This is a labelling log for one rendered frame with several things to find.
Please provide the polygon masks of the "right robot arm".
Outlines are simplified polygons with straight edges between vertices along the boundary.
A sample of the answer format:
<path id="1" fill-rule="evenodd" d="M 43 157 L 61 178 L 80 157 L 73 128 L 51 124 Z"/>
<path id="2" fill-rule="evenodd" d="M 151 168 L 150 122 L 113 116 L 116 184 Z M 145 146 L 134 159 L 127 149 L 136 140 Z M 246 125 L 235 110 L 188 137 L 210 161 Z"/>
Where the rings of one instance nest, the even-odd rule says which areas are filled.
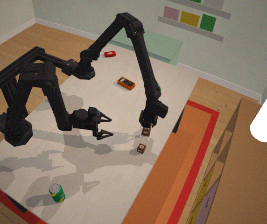
<path id="1" fill-rule="evenodd" d="M 36 74 L 37 73 L 37 74 Z M 66 111 L 56 75 L 56 67 L 51 61 L 43 63 L 23 63 L 11 107 L 7 108 L 5 136 L 17 144 L 30 128 L 23 121 L 23 111 L 32 87 L 41 88 L 47 96 L 56 118 L 57 127 L 61 131 L 71 131 L 72 128 L 94 130 L 100 111 L 95 107 L 74 110 L 72 114 Z M 15 141 L 14 141 L 15 140 Z"/>

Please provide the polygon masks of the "green soda can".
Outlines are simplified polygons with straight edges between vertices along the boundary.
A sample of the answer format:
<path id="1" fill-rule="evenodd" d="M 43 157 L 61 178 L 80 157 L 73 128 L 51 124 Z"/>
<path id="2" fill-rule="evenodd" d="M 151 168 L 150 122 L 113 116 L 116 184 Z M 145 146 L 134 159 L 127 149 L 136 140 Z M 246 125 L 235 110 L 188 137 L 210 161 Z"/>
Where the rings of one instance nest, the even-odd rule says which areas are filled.
<path id="1" fill-rule="evenodd" d="M 65 194 L 60 184 L 51 184 L 49 192 L 56 203 L 61 203 L 65 200 Z"/>

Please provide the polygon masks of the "brown wooden number cube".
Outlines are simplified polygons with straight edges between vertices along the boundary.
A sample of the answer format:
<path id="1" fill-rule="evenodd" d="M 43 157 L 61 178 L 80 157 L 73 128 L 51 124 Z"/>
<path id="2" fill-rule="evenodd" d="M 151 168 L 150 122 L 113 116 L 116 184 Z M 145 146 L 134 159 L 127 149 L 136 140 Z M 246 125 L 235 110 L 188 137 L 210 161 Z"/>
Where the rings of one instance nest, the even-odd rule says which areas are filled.
<path id="1" fill-rule="evenodd" d="M 140 143 L 139 146 L 137 147 L 137 152 L 143 154 L 145 149 L 146 149 L 146 146 Z"/>
<path id="2" fill-rule="evenodd" d="M 143 133 L 145 133 L 145 134 L 149 134 L 149 131 L 150 131 L 150 128 L 148 128 L 148 129 L 143 128 Z"/>

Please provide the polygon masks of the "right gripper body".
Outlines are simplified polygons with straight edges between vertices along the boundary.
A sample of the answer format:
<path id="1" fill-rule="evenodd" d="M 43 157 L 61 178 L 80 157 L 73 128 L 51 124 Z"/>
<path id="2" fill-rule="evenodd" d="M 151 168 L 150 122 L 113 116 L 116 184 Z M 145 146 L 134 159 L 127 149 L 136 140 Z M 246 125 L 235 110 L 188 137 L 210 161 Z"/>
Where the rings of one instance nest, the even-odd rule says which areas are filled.
<path id="1" fill-rule="evenodd" d="M 97 140 L 98 140 L 99 137 L 100 137 L 100 132 L 98 132 L 98 124 L 100 124 L 100 117 L 98 117 L 98 118 L 96 119 L 96 127 L 95 127 L 94 130 L 92 130 L 92 135 L 93 135 L 94 137 L 97 137 Z M 85 123 L 84 123 L 84 127 L 83 127 L 83 129 L 85 129 Z M 91 130 L 91 129 L 85 129 L 85 130 Z"/>

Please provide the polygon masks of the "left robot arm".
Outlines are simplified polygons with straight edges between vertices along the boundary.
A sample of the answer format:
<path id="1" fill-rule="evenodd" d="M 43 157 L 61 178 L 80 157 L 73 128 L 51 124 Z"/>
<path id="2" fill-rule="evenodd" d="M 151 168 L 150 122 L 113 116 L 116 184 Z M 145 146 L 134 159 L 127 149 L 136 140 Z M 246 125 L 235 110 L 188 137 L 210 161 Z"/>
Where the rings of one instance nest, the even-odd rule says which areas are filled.
<path id="1" fill-rule="evenodd" d="M 144 28 L 137 18 L 128 12 L 117 14 L 113 23 L 103 34 L 87 50 L 81 51 L 80 62 L 78 62 L 78 66 L 74 68 L 74 72 L 83 77 L 92 72 L 94 70 L 91 66 L 92 60 L 98 60 L 102 48 L 123 27 L 125 28 L 127 37 L 132 41 L 144 82 L 147 100 L 142 117 L 142 119 L 144 119 L 142 126 L 148 129 L 150 128 L 151 120 L 154 121 L 155 115 L 165 118 L 168 113 L 168 107 L 158 100 L 161 96 L 161 90 L 160 87 L 158 87 L 148 56 L 143 35 L 145 33 Z"/>

